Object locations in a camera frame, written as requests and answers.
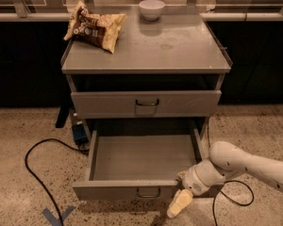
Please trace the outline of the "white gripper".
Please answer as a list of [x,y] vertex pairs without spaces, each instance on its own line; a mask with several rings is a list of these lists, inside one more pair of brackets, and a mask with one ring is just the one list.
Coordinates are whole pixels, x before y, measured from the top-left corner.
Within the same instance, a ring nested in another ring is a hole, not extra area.
[[177,174],[179,189],[168,207],[167,216],[175,218],[194,197],[215,197],[225,183],[225,172],[209,159]]

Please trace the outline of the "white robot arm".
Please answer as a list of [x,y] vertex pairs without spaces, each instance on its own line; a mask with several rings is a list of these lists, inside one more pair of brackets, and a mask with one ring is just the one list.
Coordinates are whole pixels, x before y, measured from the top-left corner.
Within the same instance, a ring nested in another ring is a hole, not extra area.
[[208,158],[178,173],[183,188],[175,193],[167,216],[176,217],[194,196],[201,196],[212,186],[242,173],[250,174],[283,193],[282,161],[247,153],[229,142],[218,141],[211,145]]

